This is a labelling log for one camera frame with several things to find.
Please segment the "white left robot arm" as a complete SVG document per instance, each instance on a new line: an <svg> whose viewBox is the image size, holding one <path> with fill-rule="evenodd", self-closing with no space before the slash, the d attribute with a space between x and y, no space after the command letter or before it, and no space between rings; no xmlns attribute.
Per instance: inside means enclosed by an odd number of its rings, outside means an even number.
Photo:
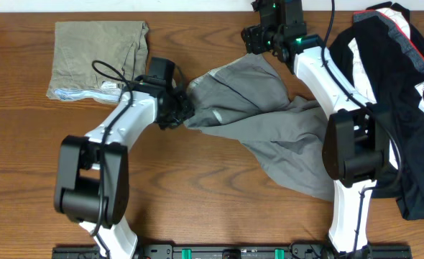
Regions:
<svg viewBox="0 0 424 259"><path fill-rule="evenodd" d="M61 143L54 208L94 239L90 247L56 247L53 258L133 258L138 243L125 211L129 151L149 125L174 129L194 114L181 86L147 79L129 84L118 106L84 136Z"/></svg>

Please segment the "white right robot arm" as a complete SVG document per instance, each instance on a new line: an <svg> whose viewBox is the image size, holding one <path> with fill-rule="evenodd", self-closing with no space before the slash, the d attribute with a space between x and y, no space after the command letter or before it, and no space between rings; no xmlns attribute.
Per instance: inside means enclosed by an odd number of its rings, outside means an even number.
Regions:
<svg viewBox="0 0 424 259"><path fill-rule="evenodd" d="M323 258L371 258L366 225L377 179L390 164L389 109L372 104L346 80L318 35L306 26L263 25L241 31L246 51L271 52L314 94L328 118L323 164L333 180L333 221Z"/></svg>

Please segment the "grey shorts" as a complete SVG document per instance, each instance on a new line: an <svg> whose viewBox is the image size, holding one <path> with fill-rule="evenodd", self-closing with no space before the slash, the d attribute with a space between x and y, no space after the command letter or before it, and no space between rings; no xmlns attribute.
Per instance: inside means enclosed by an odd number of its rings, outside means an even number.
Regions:
<svg viewBox="0 0 424 259"><path fill-rule="evenodd" d="M327 117L317 101L289 99L262 55L247 54L192 80L192 130L239 141L278 185L333 201L333 180L322 161Z"/></svg>

